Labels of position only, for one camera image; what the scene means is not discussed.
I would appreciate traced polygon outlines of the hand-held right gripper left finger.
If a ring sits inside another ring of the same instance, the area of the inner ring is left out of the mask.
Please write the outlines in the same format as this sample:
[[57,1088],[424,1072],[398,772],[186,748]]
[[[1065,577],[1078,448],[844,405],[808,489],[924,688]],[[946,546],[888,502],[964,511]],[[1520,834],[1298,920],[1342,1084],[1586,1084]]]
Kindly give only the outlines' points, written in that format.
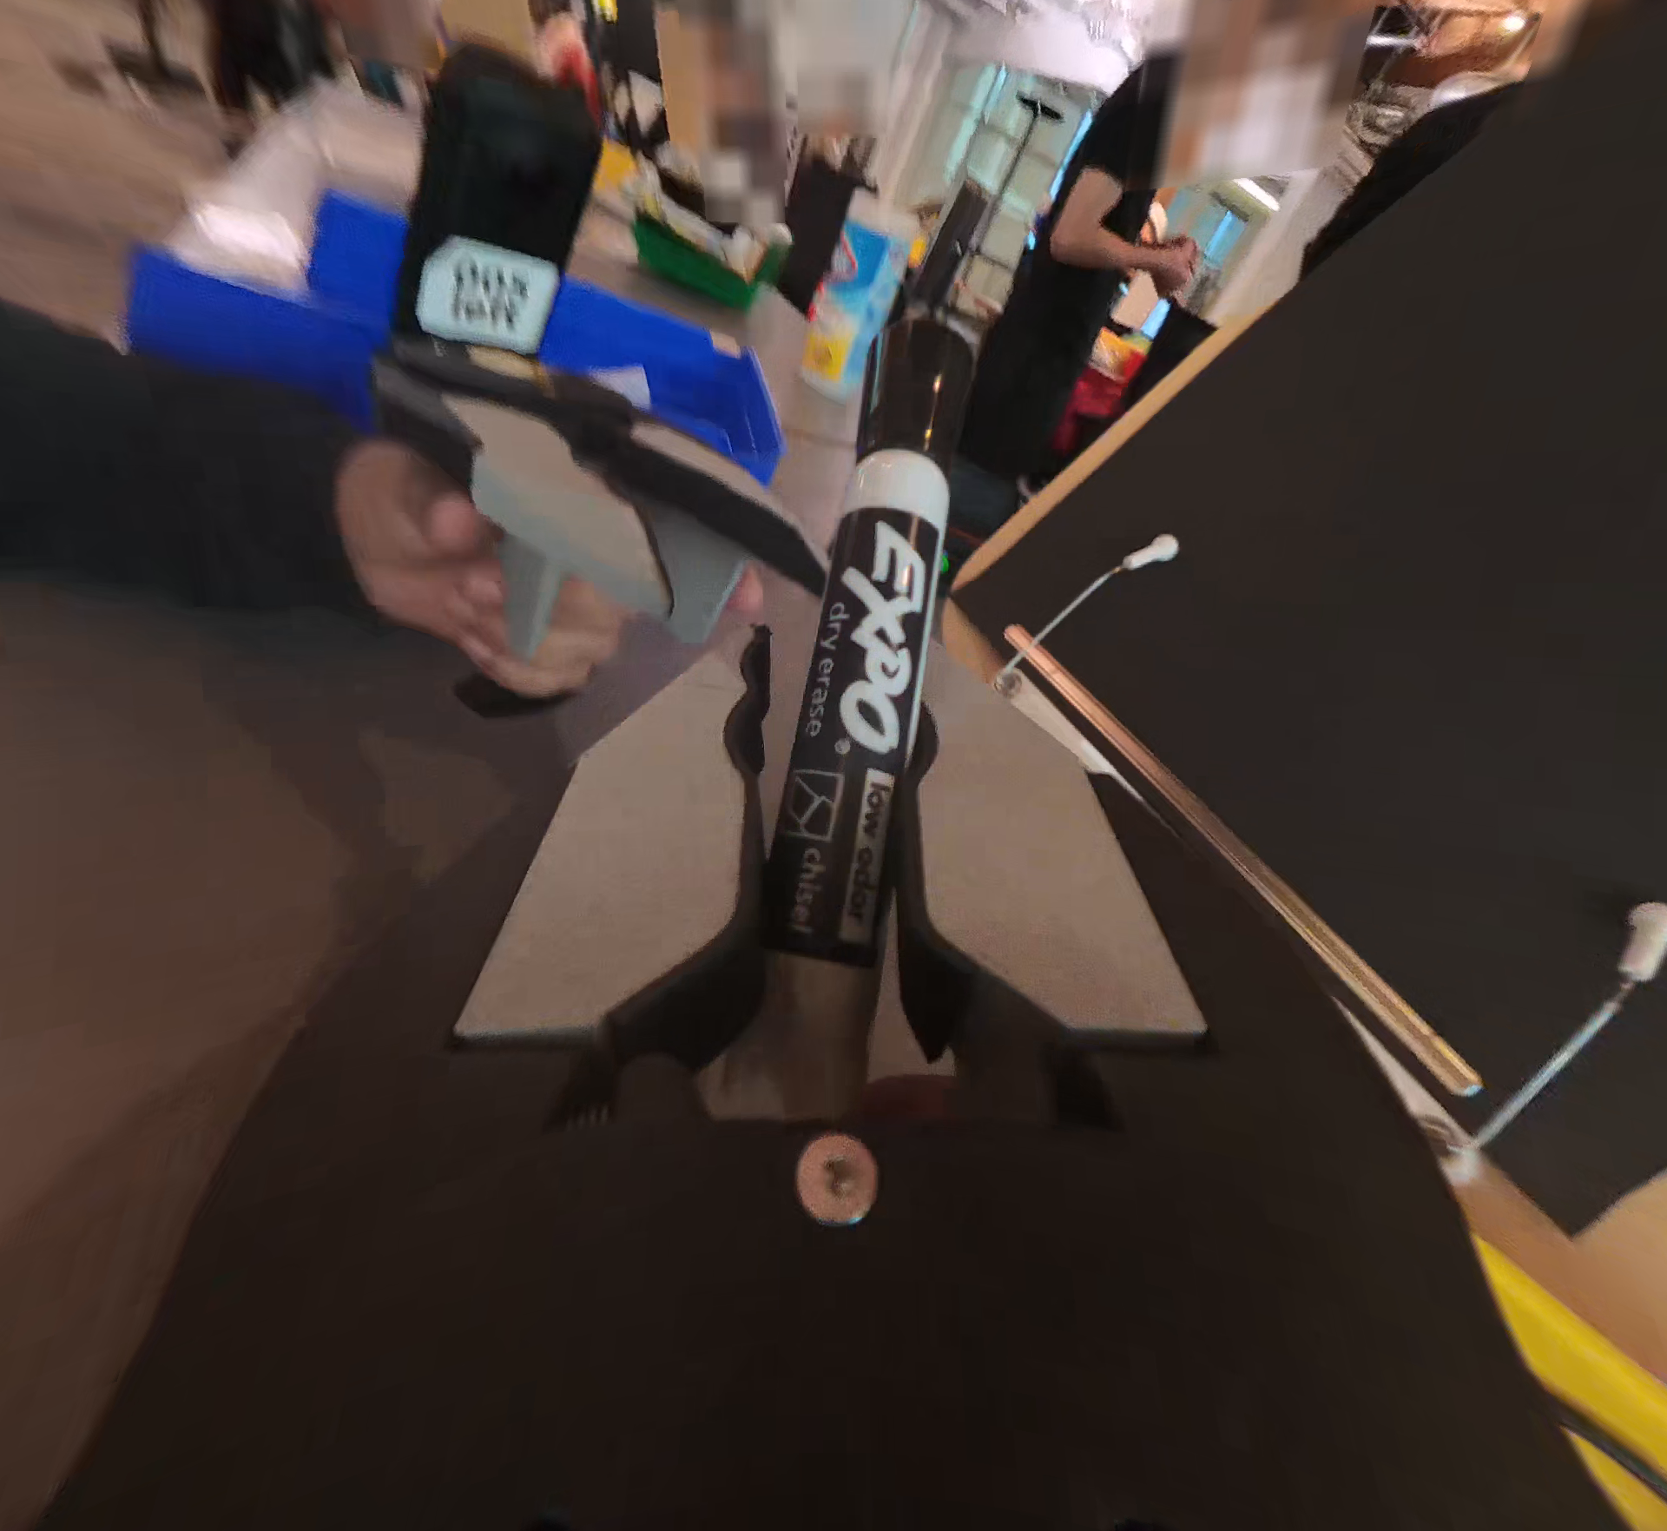
[[769,626],[699,658],[570,779],[453,1045],[571,1045],[589,1072],[705,1072],[767,992]]

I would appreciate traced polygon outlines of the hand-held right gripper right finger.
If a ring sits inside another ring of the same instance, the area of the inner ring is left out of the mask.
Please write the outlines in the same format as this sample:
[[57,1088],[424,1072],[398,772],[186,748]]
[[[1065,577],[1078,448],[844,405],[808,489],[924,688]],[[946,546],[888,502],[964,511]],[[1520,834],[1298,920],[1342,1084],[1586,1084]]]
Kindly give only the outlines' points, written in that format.
[[897,790],[897,986],[924,1058],[977,992],[1072,1045],[1204,1040],[1092,772],[955,658],[924,667]]

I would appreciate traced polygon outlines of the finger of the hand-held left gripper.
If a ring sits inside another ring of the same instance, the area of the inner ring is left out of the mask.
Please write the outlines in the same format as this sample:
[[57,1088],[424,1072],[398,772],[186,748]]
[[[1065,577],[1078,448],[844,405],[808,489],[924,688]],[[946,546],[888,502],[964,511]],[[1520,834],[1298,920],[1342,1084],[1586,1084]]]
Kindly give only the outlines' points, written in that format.
[[741,568],[785,568],[785,511],[719,448],[657,424],[608,417],[608,593],[650,608],[679,645],[719,632]]
[[646,515],[571,463],[554,424],[480,393],[453,393],[453,424],[472,436],[472,511],[503,530],[511,658],[541,645],[570,583],[633,615],[677,608]]

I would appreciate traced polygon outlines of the blue plastic bin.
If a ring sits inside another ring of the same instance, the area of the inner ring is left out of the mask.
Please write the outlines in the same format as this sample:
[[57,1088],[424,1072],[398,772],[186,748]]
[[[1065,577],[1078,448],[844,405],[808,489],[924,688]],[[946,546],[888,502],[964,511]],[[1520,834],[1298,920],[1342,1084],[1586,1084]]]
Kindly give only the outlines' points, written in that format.
[[[409,217],[350,194],[325,194],[307,289],[263,289],[195,272],[168,246],[134,253],[123,344],[189,373],[307,388],[350,429],[372,429],[372,361],[391,347]],[[633,303],[589,279],[564,279],[536,361],[548,373],[646,373],[650,412],[760,484],[785,467],[785,424],[760,353],[719,347],[710,331]]]

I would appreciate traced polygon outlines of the black dry erase marker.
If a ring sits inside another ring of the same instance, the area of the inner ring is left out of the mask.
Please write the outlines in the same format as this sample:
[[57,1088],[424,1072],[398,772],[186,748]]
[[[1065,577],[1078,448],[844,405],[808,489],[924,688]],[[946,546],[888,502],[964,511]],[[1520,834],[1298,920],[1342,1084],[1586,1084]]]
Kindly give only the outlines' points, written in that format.
[[919,728],[976,344],[904,310],[869,364],[860,448],[828,540],[797,748],[767,853],[767,947],[870,972],[888,809]]

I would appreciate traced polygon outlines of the yellow plastic bin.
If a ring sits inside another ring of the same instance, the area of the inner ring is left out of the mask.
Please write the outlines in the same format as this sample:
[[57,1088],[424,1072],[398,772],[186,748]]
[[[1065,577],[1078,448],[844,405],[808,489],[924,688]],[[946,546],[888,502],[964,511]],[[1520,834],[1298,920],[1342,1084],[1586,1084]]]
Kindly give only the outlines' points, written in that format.
[[1537,1286],[1508,1248],[1467,1241],[1489,1294],[1552,1398],[1552,1422],[1630,1531],[1667,1523],[1667,1388]]

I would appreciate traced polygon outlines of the green flat object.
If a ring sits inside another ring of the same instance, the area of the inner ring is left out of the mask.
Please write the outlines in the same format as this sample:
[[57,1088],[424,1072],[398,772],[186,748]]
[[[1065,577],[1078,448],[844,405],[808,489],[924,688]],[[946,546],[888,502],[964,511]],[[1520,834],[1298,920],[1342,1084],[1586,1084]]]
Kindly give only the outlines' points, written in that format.
[[777,274],[790,264],[790,242],[760,253],[760,272],[726,272],[719,253],[679,242],[677,228],[665,228],[657,217],[637,212],[633,217],[633,259],[637,259],[646,274],[749,318],[753,297],[777,289]]

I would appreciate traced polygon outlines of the person's left hand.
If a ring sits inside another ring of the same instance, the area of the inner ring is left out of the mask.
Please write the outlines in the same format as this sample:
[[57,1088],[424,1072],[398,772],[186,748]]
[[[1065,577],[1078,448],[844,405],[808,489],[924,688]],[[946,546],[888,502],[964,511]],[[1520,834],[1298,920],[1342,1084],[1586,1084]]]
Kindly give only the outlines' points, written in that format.
[[409,441],[357,441],[334,471],[334,520],[364,603],[417,626],[517,699],[564,699],[616,658],[625,608],[570,583],[536,655],[507,645],[503,530]]

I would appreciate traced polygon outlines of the disinfecting wipes canister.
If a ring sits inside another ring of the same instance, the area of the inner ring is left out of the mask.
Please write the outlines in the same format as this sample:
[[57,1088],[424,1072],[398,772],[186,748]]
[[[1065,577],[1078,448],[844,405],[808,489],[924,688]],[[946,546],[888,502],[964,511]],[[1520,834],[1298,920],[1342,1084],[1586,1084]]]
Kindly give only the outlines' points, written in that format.
[[870,194],[851,198],[828,272],[808,310],[799,382],[851,399],[869,380],[869,347],[877,344],[913,253],[919,223]]

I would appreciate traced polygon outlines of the black panel on stand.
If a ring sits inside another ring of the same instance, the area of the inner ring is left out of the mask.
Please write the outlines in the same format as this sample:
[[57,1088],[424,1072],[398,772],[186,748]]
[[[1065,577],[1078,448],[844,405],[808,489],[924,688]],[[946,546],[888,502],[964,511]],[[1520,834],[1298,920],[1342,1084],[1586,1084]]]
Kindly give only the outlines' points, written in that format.
[[906,272],[904,289],[906,310],[933,310],[933,318],[952,310],[987,217],[994,217],[994,194],[977,180],[964,180],[936,212],[919,264]]

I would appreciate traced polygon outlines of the black floor lamp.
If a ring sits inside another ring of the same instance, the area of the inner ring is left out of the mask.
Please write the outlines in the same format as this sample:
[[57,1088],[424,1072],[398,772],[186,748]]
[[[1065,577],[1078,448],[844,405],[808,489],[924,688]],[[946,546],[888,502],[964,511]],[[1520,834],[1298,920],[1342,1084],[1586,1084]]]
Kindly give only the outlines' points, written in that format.
[[1065,127],[1065,109],[1047,93],[1013,93],[1013,109],[1023,109],[1023,135],[1011,137],[1011,163],[996,169],[996,186],[987,198],[977,242],[994,242],[996,223],[1031,228],[1037,212],[1031,169],[1047,163],[1031,137],[1047,127]]

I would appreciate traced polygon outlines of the black wooden book stand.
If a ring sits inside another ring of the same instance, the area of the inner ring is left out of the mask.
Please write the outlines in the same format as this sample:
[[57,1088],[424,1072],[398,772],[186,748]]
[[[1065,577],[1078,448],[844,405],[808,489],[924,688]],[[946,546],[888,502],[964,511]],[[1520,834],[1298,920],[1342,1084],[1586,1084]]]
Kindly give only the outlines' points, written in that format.
[[1617,980],[1663,902],[1663,0],[1521,83],[1136,417],[955,589],[955,626],[1047,626],[1112,762],[1227,899],[1298,902],[1317,1026],[1252,1097],[1318,1204],[1448,1215],[1338,957],[1494,1113]]

